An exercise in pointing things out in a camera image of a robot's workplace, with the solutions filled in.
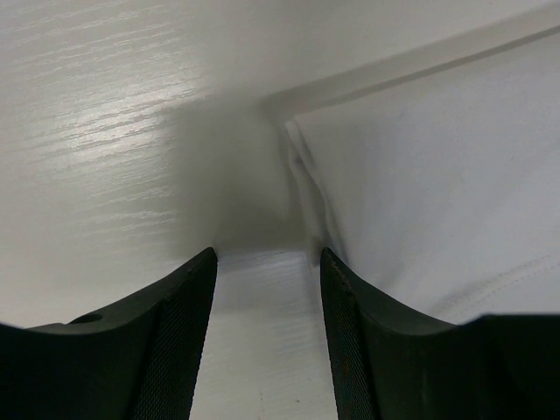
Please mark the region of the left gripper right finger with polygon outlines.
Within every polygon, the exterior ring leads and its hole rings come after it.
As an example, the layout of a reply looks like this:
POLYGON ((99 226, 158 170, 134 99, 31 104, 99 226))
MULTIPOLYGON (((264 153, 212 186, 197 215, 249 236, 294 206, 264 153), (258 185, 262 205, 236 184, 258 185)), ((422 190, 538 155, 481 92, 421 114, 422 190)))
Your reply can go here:
POLYGON ((489 315, 453 325, 319 264, 341 419, 556 419, 559 317, 489 315))

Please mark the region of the white skirt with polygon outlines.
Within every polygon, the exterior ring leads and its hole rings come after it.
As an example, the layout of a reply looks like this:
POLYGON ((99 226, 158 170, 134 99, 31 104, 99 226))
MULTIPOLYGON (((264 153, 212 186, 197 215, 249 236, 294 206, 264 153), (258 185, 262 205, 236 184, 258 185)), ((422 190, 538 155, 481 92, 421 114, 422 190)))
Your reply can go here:
POLYGON ((559 310, 559 4, 271 96, 308 262, 454 323, 559 310))

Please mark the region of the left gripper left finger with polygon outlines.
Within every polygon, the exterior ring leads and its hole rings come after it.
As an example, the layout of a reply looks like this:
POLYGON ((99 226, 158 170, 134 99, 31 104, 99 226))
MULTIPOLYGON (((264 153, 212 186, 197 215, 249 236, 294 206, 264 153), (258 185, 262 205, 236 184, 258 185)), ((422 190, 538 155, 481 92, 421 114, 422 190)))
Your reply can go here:
POLYGON ((217 277, 206 248, 66 324, 1 328, 4 419, 187 419, 217 277))

